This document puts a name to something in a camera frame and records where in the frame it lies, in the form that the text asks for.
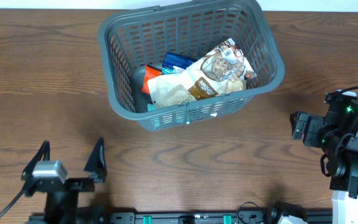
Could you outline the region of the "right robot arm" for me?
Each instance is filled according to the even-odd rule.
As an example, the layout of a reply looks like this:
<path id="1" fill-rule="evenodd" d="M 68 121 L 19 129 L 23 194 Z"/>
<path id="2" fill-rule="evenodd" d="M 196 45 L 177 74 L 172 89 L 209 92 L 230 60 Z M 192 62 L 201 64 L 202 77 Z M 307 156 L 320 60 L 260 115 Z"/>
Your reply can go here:
<path id="1" fill-rule="evenodd" d="M 321 172 L 333 192 L 333 223 L 358 223 L 358 97 L 349 90 L 327 93 L 324 116 L 290 115 L 292 138 L 320 148 Z"/>

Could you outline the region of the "beige pouch with label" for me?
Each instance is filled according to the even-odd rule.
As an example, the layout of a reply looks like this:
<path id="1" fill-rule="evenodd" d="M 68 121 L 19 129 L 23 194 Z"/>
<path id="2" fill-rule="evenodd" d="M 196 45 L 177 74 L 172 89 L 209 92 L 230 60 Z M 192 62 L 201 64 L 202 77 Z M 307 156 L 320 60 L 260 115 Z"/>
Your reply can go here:
<path id="1" fill-rule="evenodd" d="M 228 94 L 235 91 L 242 91 L 246 89 L 246 81 L 239 77 L 232 75 L 226 82 L 224 93 Z"/>

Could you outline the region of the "beige paper pouch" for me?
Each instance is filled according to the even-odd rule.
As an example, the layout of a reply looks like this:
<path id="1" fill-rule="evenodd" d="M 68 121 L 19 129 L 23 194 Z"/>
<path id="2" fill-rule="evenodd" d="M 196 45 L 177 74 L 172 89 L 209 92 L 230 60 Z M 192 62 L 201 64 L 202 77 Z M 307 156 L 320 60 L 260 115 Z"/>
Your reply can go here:
<path id="1" fill-rule="evenodd" d="M 188 89 L 195 83 L 187 73 L 160 75 L 147 81 L 155 109 L 196 101 Z"/>

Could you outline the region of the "teal snack packet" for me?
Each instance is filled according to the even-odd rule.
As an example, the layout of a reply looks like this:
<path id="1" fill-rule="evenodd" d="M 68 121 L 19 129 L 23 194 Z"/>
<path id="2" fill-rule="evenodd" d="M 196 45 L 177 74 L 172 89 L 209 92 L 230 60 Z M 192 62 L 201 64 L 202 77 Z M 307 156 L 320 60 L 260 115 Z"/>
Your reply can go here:
<path id="1" fill-rule="evenodd" d="M 153 104 L 148 104 L 147 105 L 147 111 L 153 111 L 155 108 L 154 108 L 154 105 Z"/>

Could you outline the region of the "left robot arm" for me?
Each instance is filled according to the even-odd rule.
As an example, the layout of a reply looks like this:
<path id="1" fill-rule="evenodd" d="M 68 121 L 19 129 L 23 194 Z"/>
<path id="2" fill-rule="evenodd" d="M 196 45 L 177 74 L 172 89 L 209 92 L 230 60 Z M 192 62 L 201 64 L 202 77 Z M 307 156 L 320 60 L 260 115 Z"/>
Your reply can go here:
<path id="1" fill-rule="evenodd" d="M 103 207 L 78 206 L 80 193 L 94 192 L 96 184 L 106 181 L 103 138 L 96 142 L 84 171 L 89 176 L 68 178 L 63 163 L 50 159 L 50 143 L 44 141 L 22 171 L 25 196 L 31 197 L 36 192 L 47 194 L 44 213 L 30 216 L 29 223 L 104 223 Z"/>

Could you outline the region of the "orange cracker sleeve pack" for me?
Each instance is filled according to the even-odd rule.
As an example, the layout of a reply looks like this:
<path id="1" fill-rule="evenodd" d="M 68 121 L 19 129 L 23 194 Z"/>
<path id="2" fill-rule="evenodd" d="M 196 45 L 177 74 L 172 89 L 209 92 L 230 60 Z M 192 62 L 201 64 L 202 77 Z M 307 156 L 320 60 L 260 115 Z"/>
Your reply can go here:
<path id="1" fill-rule="evenodd" d="M 160 76 L 161 73 L 162 73 L 161 70 L 153 68 L 149 65 L 146 65 L 145 66 L 145 74 L 144 74 L 144 82 L 143 82 L 143 85 L 142 85 L 142 88 L 140 89 L 140 91 L 142 93 L 150 94 L 150 90 L 149 90 L 149 86 L 148 86 L 147 82 L 153 78 Z"/>

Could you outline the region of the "brown cookie snack pouch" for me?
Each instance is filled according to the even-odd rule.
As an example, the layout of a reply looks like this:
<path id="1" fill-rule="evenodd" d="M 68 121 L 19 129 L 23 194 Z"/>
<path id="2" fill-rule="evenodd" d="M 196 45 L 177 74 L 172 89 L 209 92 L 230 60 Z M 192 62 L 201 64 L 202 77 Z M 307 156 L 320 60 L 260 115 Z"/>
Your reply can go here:
<path id="1" fill-rule="evenodd" d="M 188 89 L 196 100 L 226 95 L 227 80 L 235 75 L 249 82 L 257 77 L 243 51 L 229 38 L 190 65 L 184 72 L 195 81 Z"/>

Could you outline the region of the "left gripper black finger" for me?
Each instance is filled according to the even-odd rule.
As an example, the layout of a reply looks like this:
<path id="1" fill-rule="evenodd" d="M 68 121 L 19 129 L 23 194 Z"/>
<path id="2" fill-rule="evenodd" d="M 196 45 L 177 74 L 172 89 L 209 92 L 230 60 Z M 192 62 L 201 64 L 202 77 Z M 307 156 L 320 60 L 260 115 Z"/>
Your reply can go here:
<path id="1" fill-rule="evenodd" d="M 21 179 L 27 180 L 32 176 L 37 163 L 39 161 L 49 161 L 50 160 L 50 142 L 44 141 L 36 153 L 36 155 L 30 160 L 26 167 L 22 171 Z"/>
<path id="2" fill-rule="evenodd" d="M 99 138 L 95 144 L 84 171 L 89 173 L 88 177 L 92 179 L 94 183 L 105 183 L 108 171 L 104 157 L 103 138 Z"/>

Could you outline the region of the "tissue multipack blue side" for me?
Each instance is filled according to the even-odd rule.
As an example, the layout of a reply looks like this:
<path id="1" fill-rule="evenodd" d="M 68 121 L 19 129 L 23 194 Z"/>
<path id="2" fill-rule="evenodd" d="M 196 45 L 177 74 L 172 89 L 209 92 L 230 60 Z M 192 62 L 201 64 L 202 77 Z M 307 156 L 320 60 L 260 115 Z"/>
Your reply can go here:
<path id="1" fill-rule="evenodd" d="M 167 52 L 162 62 L 162 75 L 181 73 L 195 62 L 192 58 Z"/>

